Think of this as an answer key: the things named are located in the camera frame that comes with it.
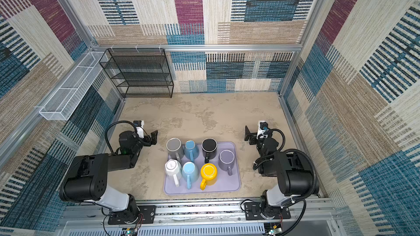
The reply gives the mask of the lavender purple mug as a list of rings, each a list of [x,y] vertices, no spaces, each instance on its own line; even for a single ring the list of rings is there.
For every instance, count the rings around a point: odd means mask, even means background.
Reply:
[[[235,164],[235,155],[231,150],[223,150],[219,154],[218,166],[221,170],[233,175],[233,166]]]

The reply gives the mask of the black mug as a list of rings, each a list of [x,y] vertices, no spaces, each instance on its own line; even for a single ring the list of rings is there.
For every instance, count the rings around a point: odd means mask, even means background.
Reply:
[[[217,142],[213,138],[206,138],[202,144],[202,154],[205,159],[205,163],[209,163],[210,160],[217,156]]]

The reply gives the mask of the teal blue patterned mug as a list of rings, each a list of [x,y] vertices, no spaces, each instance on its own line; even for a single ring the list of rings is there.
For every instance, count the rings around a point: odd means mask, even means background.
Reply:
[[[200,155],[199,148],[193,140],[186,141],[184,146],[184,156],[191,162],[195,162],[195,159]]]

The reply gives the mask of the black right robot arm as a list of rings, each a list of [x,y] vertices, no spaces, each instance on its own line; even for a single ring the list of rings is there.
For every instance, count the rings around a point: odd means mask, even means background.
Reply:
[[[255,145],[259,153],[253,162],[253,170],[262,177],[277,179],[277,184],[260,196],[257,215],[261,219],[288,219],[290,215],[286,212],[289,207],[318,193],[315,164],[301,150],[285,150],[286,138],[281,130],[269,128],[267,122],[260,121],[257,132],[245,127],[244,140]]]

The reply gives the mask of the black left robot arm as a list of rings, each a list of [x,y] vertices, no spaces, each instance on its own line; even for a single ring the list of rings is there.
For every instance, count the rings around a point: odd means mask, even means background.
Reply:
[[[62,182],[59,196],[64,202],[93,203],[110,211],[110,217],[122,223],[133,223],[140,211],[131,194],[122,193],[107,183],[108,173],[134,168],[144,146],[157,143],[158,131],[140,138],[136,133],[120,134],[118,155],[77,156]]]

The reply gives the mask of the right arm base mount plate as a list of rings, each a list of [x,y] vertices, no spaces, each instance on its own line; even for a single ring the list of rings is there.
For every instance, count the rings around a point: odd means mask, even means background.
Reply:
[[[286,208],[272,207],[258,202],[247,201],[241,204],[246,220],[280,220],[290,219],[290,211]]]

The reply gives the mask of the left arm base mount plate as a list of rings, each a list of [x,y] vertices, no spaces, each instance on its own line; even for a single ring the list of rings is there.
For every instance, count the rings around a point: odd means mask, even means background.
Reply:
[[[108,225],[140,225],[152,224],[155,219],[155,205],[140,205],[134,211],[121,211],[112,213],[108,218]]]

